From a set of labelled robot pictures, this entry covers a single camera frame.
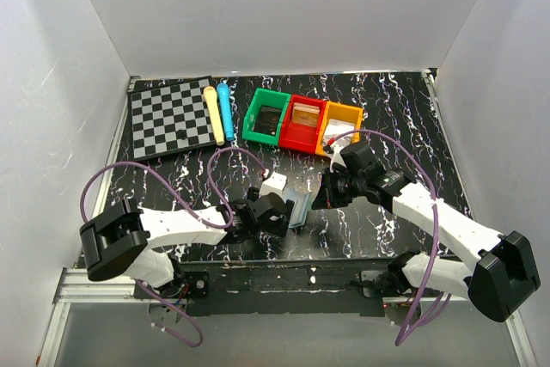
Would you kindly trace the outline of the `mint green card holder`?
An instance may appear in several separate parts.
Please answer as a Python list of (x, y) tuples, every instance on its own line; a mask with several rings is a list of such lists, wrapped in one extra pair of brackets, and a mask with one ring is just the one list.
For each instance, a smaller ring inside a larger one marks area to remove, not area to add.
[(310, 191), (298, 192), (295, 189), (289, 189), (286, 197), (294, 202), (288, 227), (294, 229), (303, 226), (306, 223), (307, 214), (311, 210), (315, 195)]

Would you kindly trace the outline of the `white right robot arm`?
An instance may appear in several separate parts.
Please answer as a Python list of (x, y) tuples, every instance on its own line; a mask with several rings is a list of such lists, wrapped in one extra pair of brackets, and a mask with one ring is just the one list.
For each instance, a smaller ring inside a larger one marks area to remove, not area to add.
[(492, 321), (506, 321), (541, 286), (529, 240), (517, 231), (504, 235), (466, 217), (407, 172), (387, 170), (364, 142), (325, 146), (331, 159), (313, 201), (315, 210), (348, 206), (364, 197), (371, 204), (418, 226), (456, 255), (432, 259), (406, 251), (383, 274), (365, 281), (384, 295), (408, 296), (425, 286), (468, 299)]

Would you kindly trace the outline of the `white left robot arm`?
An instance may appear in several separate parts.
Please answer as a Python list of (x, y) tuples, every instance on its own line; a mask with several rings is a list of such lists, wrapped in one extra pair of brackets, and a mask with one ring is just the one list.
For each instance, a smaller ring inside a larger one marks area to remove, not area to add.
[(121, 275), (139, 279), (155, 288), (162, 297), (176, 297), (183, 278), (175, 260), (159, 248), (181, 244), (211, 246), (237, 244), (260, 232), (284, 236), (294, 202), (276, 193), (253, 196), (230, 204), (235, 221), (228, 228), (213, 228), (229, 221), (224, 208), (210, 207), (197, 212), (158, 211), (139, 208), (134, 199), (119, 202), (80, 228), (82, 251), (88, 279), (107, 281)]

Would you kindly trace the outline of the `white cards in orange bin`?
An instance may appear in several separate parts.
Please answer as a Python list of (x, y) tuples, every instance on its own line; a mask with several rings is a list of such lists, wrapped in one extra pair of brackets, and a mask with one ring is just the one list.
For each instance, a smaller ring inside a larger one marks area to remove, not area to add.
[[(355, 125), (348, 122), (340, 122), (336, 119), (330, 119), (325, 131), (323, 132), (322, 136), (322, 145), (325, 146), (328, 144), (328, 141), (332, 138), (336, 138), (337, 136), (355, 130)], [(336, 139), (335, 142), (339, 146), (347, 146), (351, 143), (351, 140), (353, 138), (352, 134), (348, 134), (340, 139)]]

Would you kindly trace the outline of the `tan cards in red bin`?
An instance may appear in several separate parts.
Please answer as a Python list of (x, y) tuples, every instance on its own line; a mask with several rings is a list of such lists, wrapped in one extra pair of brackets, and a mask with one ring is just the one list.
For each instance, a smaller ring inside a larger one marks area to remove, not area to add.
[(321, 109), (315, 105), (294, 103), (291, 122), (298, 125), (316, 127), (321, 115)]

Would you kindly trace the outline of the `black cards in green bin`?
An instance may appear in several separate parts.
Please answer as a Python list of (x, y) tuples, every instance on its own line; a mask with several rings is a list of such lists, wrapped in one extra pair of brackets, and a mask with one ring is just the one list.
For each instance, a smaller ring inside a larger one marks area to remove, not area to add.
[(266, 105), (260, 106), (254, 121), (254, 131), (268, 136), (275, 136), (278, 130), (282, 109)]

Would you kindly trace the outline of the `red plastic bin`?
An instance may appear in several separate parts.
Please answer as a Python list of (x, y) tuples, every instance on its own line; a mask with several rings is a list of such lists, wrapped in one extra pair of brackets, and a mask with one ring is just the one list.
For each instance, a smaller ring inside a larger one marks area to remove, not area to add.
[[(291, 113), (294, 103), (315, 105), (321, 109), (321, 115), (316, 127), (298, 125), (291, 122)], [(322, 115), (327, 102), (302, 95), (292, 95), (284, 116), (278, 146), (308, 154), (315, 154), (317, 139), (321, 127)]]

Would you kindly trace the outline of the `orange plastic bin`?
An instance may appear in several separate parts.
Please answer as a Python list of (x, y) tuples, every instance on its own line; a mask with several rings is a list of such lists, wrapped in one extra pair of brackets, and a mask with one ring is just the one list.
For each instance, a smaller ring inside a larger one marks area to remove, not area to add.
[(355, 130), (359, 129), (363, 121), (364, 110), (361, 107), (354, 107), (338, 102), (328, 101), (322, 115), (319, 137), (315, 148), (315, 154), (326, 156), (323, 150), (322, 136), (330, 119), (336, 119), (340, 122), (348, 122), (355, 125)]

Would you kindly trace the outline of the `green plastic bin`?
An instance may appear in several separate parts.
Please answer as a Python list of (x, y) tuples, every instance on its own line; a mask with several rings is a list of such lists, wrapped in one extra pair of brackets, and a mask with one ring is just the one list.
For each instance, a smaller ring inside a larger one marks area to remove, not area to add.
[(291, 95), (257, 88), (244, 117), (242, 137), (261, 144), (278, 146), (280, 132)]

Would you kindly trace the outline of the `blue marker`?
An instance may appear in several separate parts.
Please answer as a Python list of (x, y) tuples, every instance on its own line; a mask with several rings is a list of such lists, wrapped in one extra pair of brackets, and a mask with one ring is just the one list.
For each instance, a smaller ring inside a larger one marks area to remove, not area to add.
[(233, 141), (235, 139), (234, 125), (232, 120), (232, 107), (229, 100), (230, 92), (229, 86), (220, 82), (217, 85), (217, 96), (219, 101), (219, 107), (222, 116), (223, 131), (227, 141)]

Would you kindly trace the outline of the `cream yellow marker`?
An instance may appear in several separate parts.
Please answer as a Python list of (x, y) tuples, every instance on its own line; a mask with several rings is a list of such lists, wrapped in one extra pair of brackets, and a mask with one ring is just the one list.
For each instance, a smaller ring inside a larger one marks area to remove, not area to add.
[(211, 127), (218, 146), (224, 145), (224, 131), (221, 116), (218, 109), (217, 91), (212, 86), (204, 88), (203, 96), (209, 111)]

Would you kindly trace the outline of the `black grey checkerboard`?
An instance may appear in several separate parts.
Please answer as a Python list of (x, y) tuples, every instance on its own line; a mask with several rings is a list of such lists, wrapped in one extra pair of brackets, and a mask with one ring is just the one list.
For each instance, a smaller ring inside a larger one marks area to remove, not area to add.
[[(194, 79), (138, 79), (128, 92), (133, 159), (144, 161), (216, 144), (204, 88), (216, 82)], [(186, 131), (181, 138), (179, 130)]]

